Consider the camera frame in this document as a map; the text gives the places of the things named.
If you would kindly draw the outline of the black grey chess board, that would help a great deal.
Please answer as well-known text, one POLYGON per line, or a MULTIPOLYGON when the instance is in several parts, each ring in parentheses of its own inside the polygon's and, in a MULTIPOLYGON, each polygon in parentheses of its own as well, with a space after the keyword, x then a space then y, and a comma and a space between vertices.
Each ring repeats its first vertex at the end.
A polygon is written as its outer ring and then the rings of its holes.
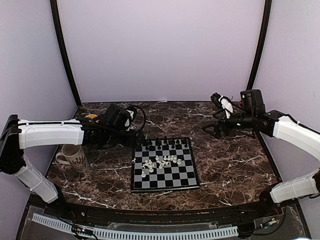
POLYGON ((133 149, 132 193, 198 188, 200 182, 189 137, 150 139, 133 149))

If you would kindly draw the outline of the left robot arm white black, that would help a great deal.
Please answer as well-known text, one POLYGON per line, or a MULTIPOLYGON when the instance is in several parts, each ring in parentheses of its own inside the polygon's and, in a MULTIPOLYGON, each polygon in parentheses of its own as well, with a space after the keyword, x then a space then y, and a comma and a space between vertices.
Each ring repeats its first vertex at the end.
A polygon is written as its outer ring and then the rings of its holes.
POLYGON ((13 175, 41 199, 51 204, 60 218, 67 218, 70 206, 60 188, 47 180, 28 160, 24 150, 33 147, 72 145, 94 146, 104 150, 106 145, 135 148, 144 143, 144 127, 131 128, 140 107, 127 108, 111 104, 105 113, 94 118, 84 117, 64 121, 20 120, 10 115, 0 137, 0 170, 13 175))

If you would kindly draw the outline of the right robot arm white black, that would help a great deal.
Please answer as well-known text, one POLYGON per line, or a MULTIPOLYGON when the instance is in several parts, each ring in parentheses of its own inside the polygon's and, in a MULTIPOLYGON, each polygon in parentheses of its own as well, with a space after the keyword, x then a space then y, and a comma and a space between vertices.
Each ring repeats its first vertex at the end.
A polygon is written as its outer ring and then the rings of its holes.
MULTIPOLYGON (((259 89, 241 91, 240 105, 228 97, 214 93, 210 99, 223 116, 216 122, 205 125, 202 130, 216 139, 227 136, 231 130, 251 129, 271 138, 288 142, 307 152, 317 160, 320 158, 320 133, 295 120, 290 114, 278 110, 266 111, 262 92, 259 89)), ((255 205, 255 213, 266 217, 275 204, 303 197, 316 198, 320 194, 320 171, 318 169, 293 180, 281 182, 267 188, 255 205)))

